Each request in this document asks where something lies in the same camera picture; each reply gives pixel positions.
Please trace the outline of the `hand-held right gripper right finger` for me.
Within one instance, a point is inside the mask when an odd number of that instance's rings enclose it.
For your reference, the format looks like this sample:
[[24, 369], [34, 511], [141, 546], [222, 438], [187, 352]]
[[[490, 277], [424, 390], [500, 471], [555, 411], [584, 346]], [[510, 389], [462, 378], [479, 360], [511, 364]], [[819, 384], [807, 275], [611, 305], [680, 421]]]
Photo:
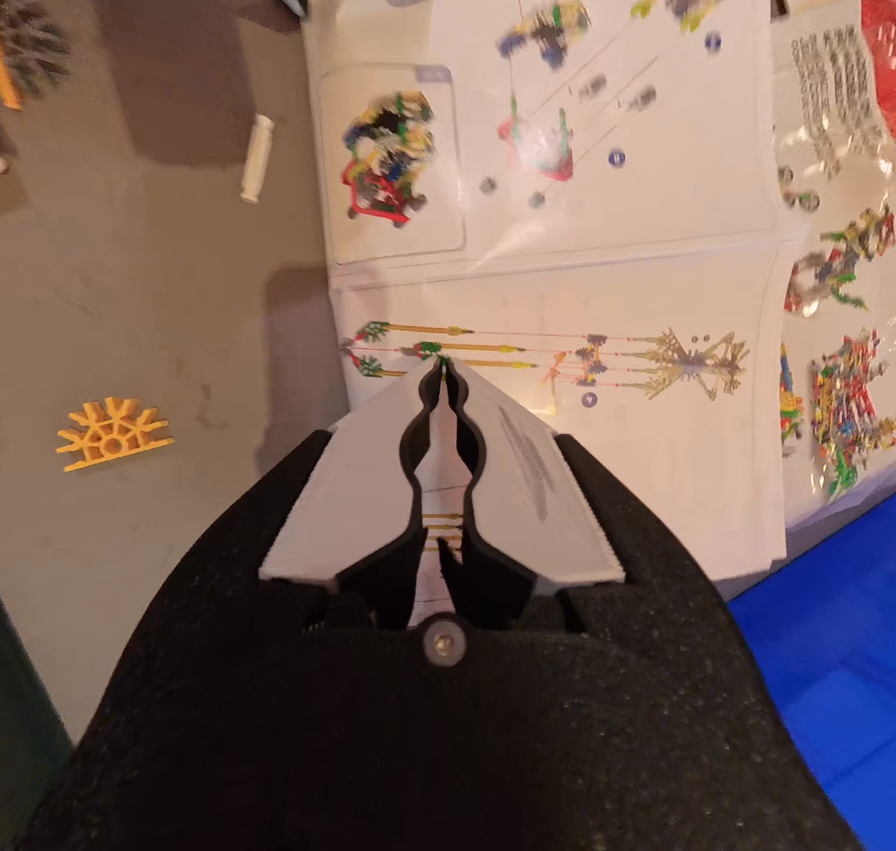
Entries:
[[467, 364], [445, 365], [456, 449], [469, 471], [463, 529], [538, 595], [625, 574], [552, 427]]

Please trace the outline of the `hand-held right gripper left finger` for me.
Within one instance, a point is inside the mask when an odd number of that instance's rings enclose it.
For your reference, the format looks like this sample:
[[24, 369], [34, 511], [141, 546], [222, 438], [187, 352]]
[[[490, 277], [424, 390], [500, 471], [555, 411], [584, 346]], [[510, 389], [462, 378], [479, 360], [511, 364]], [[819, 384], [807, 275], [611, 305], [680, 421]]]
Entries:
[[259, 577], [336, 588], [352, 569], [422, 527], [416, 471], [442, 386], [429, 360], [330, 428], [330, 440], [264, 559]]

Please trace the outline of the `building instruction sheet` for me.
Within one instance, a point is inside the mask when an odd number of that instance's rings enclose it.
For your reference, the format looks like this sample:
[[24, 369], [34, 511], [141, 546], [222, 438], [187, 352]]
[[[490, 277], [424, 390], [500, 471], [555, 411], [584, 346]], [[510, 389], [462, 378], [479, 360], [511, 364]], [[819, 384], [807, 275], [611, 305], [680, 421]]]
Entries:
[[450, 357], [711, 579], [782, 559], [770, 0], [308, 3], [351, 408]]

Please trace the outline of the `blue plastic bin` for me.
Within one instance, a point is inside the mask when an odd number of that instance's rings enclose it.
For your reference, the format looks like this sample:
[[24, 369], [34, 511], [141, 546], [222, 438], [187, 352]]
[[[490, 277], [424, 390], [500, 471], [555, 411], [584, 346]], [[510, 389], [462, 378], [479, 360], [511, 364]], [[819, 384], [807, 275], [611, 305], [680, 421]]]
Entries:
[[862, 845], [895, 848], [895, 501], [728, 603], [791, 738]]

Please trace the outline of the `colourful toy packaging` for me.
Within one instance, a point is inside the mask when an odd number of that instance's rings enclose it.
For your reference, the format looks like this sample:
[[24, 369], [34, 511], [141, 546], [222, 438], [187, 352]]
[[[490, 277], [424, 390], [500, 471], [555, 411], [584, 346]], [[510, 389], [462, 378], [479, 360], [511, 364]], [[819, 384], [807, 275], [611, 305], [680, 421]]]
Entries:
[[785, 297], [785, 523], [894, 491], [895, 0], [777, 0], [774, 139], [805, 230]]

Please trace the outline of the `yellow connector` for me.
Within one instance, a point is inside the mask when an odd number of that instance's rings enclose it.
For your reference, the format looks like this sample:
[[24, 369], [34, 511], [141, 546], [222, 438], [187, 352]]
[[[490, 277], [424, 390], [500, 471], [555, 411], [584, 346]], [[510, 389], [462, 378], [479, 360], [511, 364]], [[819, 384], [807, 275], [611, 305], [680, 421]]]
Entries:
[[63, 444], [56, 454], [71, 460], [64, 473], [114, 463], [175, 444], [168, 434], [169, 421], [160, 409], [145, 408], [138, 398], [105, 397], [88, 401], [67, 416], [68, 424], [57, 432]]

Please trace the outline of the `short white spacer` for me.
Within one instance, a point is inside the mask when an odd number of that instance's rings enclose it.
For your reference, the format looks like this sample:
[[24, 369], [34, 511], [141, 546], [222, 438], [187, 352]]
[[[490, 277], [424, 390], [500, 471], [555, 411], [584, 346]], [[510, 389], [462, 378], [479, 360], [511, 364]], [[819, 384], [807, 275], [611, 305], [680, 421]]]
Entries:
[[260, 113], [254, 116], [240, 183], [241, 200], [257, 205], [263, 189], [271, 150], [275, 124]]

